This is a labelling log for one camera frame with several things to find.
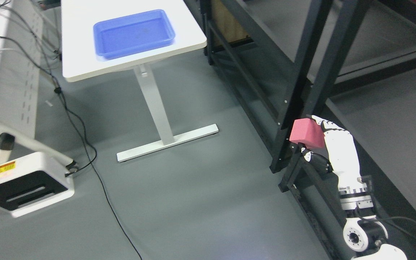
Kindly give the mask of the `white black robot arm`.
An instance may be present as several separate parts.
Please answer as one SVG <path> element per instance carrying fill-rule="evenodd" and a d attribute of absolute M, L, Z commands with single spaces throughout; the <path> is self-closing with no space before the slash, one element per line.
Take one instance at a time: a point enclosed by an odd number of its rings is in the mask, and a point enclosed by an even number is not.
<path fill-rule="evenodd" d="M 389 234 L 377 216 L 373 196 L 370 175 L 357 177 L 353 186 L 340 191 L 346 214 L 342 237 L 355 253 L 352 260 L 406 260 L 403 250 L 388 243 Z"/>

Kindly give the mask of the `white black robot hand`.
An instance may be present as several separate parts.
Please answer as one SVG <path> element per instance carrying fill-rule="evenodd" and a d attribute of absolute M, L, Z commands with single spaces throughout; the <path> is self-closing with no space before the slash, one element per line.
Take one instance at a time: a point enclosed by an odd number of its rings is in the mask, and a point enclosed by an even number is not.
<path fill-rule="evenodd" d="M 338 191 L 342 194 L 358 194 L 367 191 L 367 185 L 360 176 L 360 164 L 354 144 L 353 135 L 336 123 L 319 116 L 311 115 L 312 119 L 322 130 L 323 139 L 328 152 L 328 158 L 312 152 L 305 146 L 300 146 L 304 159 L 324 166 L 338 176 Z"/>

